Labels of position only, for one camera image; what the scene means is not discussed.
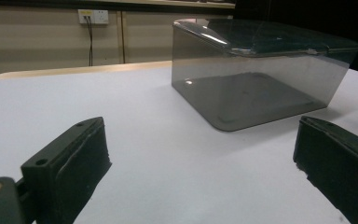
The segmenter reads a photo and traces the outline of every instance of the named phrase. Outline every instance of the power socket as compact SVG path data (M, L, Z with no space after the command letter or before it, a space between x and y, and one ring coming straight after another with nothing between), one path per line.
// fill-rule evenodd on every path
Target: power socket
M94 10L95 24L108 24L109 16L107 10Z
M80 24L87 24L85 17L90 18L91 24L109 23L109 16L107 10L79 9L78 15Z

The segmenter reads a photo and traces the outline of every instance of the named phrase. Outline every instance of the table surface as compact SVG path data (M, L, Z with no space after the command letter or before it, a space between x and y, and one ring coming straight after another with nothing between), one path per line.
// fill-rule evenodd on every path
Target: table surface
M358 72L307 115L358 134ZM99 116L113 166L76 223L349 223L293 162L300 116L219 132L170 67L0 80L0 176Z

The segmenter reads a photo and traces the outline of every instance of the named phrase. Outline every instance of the black cable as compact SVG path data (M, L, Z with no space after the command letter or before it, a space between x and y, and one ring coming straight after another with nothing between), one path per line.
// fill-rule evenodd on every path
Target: black cable
M92 66L92 23L90 16L84 17L87 23L87 27L89 28L89 66Z

